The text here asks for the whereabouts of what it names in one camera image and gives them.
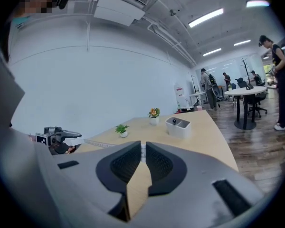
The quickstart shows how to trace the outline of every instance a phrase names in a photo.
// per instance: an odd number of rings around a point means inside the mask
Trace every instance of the ceiling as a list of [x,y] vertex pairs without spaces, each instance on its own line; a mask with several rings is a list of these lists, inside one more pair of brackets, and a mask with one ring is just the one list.
[[[263,31],[270,31],[272,12],[269,7],[246,8],[248,0],[161,0],[169,9],[176,12],[171,16],[169,10],[157,0],[148,0],[144,7],[145,16],[157,21],[186,48],[196,62],[203,54],[217,48],[224,52],[234,49],[234,44],[251,39],[256,46]],[[69,2],[66,9],[54,9],[52,14],[87,13],[89,3]],[[190,28],[188,23],[198,17],[223,8],[224,14],[209,19]],[[147,27],[145,20],[134,26]]]

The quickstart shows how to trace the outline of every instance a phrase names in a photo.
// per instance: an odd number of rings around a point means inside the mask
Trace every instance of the mesh chair back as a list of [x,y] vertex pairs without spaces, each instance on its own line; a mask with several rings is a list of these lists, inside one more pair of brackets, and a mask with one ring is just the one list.
[[219,87],[217,85],[212,86],[212,91],[216,97],[222,97],[221,91],[219,90]]

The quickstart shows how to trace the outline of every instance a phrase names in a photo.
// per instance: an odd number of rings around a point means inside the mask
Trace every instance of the chair backrest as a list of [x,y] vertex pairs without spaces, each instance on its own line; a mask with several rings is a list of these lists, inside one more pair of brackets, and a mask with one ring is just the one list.
[[237,82],[237,85],[240,87],[240,88],[246,88],[247,87],[247,83],[246,81],[241,81],[241,82]]
[[217,85],[212,86],[212,91],[216,97],[222,97],[221,91],[219,90],[219,87]]
[[237,85],[234,83],[231,83],[231,89],[236,89],[236,88],[237,88]]

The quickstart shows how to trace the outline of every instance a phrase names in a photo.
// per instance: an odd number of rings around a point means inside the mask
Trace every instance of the round table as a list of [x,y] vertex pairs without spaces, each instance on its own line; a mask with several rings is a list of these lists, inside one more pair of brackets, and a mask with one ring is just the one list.
[[[256,123],[255,123],[255,104],[254,104],[254,99],[255,99],[255,95],[259,94],[261,92],[266,91],[266,87],[263,86],[254,86],[253,89],[247,90],[246,88],[239,88],[239,89],[233,89],[233,90],[229,90],[226,91],[225,94],[226,95],[232,95],[235,96],[237,98],[237,119],[234,122],[234,125],[239,128],[239,129],[244,129],[244,130],[251,130],[254,129],[256,127]],[[239,98],[240,96],[244,97],[244,118],[240,118],[239,117]],[[251,122],[247,122],[247,116],[248,116],[248,96],[249,95],[253,95],[253,104],[252,104],[252,119]]]

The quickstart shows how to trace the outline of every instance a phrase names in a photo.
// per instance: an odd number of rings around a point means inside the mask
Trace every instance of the white flower pot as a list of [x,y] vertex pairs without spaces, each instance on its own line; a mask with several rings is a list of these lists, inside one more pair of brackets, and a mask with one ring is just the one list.
[[125,131],[125,132],[123,132],[123,133],[120,133],[119,135],[120,135],[122,138],[125,138],[126,136],[128,136],[128,132]]
[[155,117],[155,118],[150,118],[150,124],[151,125],[158,125],[158,123],[160,122],[160,118],[159,117]]

